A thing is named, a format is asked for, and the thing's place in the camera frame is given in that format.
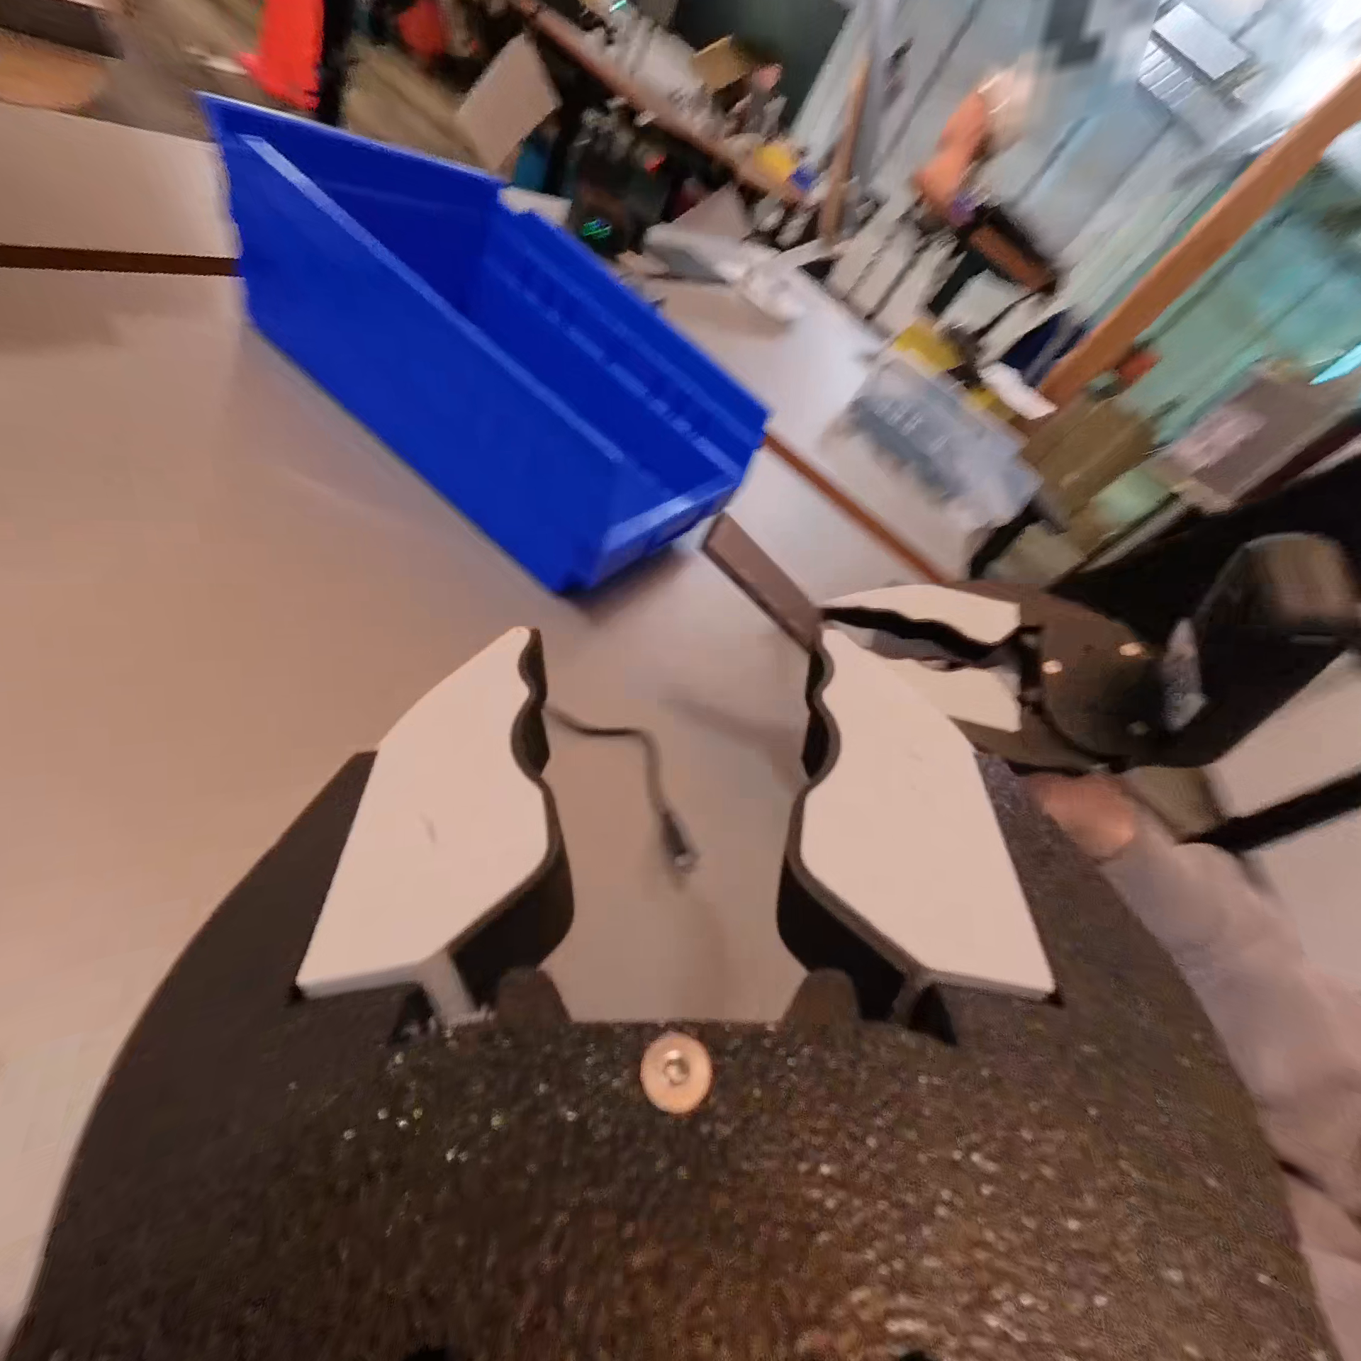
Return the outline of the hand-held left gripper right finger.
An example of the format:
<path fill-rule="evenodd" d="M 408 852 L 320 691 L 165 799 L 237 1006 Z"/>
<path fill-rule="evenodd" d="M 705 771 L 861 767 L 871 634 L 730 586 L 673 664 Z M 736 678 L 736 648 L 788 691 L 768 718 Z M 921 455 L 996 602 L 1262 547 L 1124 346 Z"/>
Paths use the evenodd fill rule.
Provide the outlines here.
<path fill-rule="evenodd" d="M 955 1038 L 949 991 L 1061 1006 L 972 744 L 892 663 L 815 642 L 776 927 L 867 1023 Z"/>

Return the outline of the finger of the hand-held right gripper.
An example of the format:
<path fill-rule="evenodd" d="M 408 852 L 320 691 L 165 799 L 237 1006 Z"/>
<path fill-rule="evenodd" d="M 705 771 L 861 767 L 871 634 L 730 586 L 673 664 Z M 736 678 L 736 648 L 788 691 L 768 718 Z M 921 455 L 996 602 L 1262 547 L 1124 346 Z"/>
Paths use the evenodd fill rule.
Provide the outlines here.
<path fill-rule="evenodd" d="M 1024 633 L 1019 605 L 936 583 L 867 589 L 822 606 L 825 624 L 989 653 Z"/>
<path fill-rule="evenodd" d="M 850 637 L 957 724 L 1000 735 L 1022 729 L 1019 678 L 1009 668 L 965 668 L 933 640 L 899 640 L 864 628 Z"/>

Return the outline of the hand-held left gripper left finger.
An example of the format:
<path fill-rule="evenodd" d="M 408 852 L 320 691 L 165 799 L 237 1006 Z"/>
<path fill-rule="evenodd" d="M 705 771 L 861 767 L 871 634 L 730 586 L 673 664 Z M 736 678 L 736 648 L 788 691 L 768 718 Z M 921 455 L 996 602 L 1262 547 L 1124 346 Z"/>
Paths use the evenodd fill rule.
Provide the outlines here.
<path fill-rule="evenodd" d="M 575 891 L 544 708 L 544 645 L 517 626 L 390 729 L 298 964 L 302 999 L 410 984 L 440 1023 L 467 1023 L 565 943 Z"/>

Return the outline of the person's right forearm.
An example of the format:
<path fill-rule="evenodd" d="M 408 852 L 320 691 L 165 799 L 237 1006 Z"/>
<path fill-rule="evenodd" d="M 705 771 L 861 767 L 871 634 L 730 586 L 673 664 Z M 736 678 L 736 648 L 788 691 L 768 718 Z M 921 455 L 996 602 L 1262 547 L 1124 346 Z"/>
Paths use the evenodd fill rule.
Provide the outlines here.
<path fill-rule="evenodd" d="M 1164 944 L 1250 1091 L 1317 1298 L 1359 1360 L 1359 996 L 1238 859 L 1142 823 L 1103 870 Z"/>

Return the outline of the person's right hand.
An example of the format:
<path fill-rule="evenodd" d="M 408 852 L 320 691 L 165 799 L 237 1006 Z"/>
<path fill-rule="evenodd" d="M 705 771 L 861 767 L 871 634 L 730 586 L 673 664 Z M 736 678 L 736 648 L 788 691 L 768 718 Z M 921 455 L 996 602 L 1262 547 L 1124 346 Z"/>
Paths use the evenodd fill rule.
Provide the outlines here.
<path fill-rule="evenodd" d="M 1031 797 L 1091 859 L 1118 856 L 1139 832 L 1139 811 L 1125 787 L 1105 774 L 1036 774 Z"/>

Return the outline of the clear plastic box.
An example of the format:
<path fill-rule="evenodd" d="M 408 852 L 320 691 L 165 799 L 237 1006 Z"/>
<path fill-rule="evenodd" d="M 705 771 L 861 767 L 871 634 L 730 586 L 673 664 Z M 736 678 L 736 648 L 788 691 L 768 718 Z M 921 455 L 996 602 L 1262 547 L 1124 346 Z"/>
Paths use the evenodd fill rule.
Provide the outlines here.
<path fill-rule="evenodd" d="M 868 368 L 848 414 L 879 452 L 978 525 L 1009 521 L 1041 495 L 1022 436 L 972 405 L 969 389 L 905 354 L 882 354 Z"/>

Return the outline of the wooden beam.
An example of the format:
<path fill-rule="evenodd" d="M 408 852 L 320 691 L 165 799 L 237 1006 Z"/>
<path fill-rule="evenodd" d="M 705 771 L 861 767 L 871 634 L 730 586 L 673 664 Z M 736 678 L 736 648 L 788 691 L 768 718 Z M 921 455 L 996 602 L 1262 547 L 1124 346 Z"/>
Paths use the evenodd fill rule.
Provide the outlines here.
<path fill-rule="evenodd" d="M 1041 385 L 1041 397 L 1069 405 L 1092 380 L 1121 366 L 1158 318 L 1305 178 L 1338 137 L 1359 124 L 1359 65 L 1232 184 L 1215 206 L 1148 270 Z"/>

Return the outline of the blue plastic bin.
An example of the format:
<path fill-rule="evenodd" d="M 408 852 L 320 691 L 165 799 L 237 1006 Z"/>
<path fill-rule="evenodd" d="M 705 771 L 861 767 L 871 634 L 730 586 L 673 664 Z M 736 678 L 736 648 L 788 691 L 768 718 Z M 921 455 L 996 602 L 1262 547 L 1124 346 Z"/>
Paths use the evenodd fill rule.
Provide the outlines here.
<path fill-rule="evenodd" d="M 723 512 L 768 411 L 479 172 L 201 94 L 249 318 L 552 593 Z"/>

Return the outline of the long background table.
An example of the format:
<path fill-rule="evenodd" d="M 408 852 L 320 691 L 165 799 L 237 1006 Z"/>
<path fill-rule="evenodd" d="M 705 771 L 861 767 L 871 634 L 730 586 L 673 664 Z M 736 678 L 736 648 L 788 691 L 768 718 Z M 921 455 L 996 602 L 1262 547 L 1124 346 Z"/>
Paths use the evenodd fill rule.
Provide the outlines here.
<path fill-rule="evenodd" d="M 719 124 L 687 111 L 670 94 L 627 72 L 602 45 L 595 45 L 589 32 L 544 3 L 513 3 L 510 8 L 529 24 L 536 37 L 552 42 L 558 54 L 591 81 L 605 87 L 612 97 L 618 97 L 643 124 L 691 147 L 706 163 L 728 170 L 745 190 L 776 196 L 788 206 L 809 201 L 811 190 L 796 182 L 794 172 L 776 174 L 774 143 L 742 143 L 742 139 L 723 137 Z"/>

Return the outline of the orange object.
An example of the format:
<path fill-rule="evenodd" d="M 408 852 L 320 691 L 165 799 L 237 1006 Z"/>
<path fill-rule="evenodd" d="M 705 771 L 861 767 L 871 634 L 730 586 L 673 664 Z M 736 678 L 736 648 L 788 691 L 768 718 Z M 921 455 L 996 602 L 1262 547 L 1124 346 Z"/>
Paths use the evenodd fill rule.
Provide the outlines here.
<path fill-rule="evenodd" d="M 242 54 L 249 80 L 287 109 L 312 113 L 323 56 L 323 3 L 261 3 L 254 46 Z"/>

